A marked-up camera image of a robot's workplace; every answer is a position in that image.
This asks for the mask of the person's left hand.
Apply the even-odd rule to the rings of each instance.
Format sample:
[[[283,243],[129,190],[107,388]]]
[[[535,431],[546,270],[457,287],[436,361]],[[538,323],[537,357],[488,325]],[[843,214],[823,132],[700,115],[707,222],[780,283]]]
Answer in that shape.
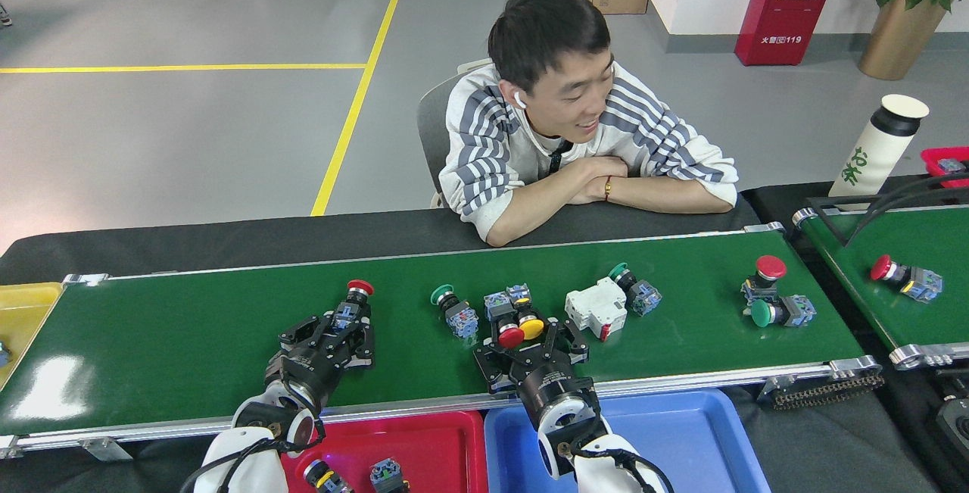
[[[597,176],[588,180],[569,200],[570,205],[585,205],[606,200],[606,183],[609,176]]]

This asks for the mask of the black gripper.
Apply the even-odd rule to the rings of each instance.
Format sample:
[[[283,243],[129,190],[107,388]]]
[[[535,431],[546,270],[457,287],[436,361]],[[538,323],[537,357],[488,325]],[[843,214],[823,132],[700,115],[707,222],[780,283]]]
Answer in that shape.
[[[591,378],[581,378],[574,365],[588,362],[589,345],[577,323],[556,317],[544,321],[542,349],[505,348],[482,342],[475,348],[475,362],[489,394],[516,392],[526,410],[544,410],[566,396],[592,405]]]
[[[344,369],[372,366],[375,341],[370,319],[361,318],[349,323],[334,341],[326,338],[332,321],[332,314],[306,317],[278,335],[280,351],[270,359],[264,371],[266,388],[276,385],[282,397],[294,400],[293,391],[307,409],[322,410],[336,390]],[[315,351],[306,354],[300,349],[295,356],[288,354],[297,347]],[[324,349],[333,351],[333,362],[326,356],[319,363],[310,359]]]

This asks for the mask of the person's right hand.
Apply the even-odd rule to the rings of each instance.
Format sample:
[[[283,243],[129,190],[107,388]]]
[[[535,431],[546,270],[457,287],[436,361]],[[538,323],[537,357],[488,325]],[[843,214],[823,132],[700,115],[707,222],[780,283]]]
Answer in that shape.
[[[628,166],[622,158],[616,156],[589,156],[589,158],[579,158],[571,162],[566,171],[579,182],[581,187],[585,187],[593,179],[607,176],[626,178]]]

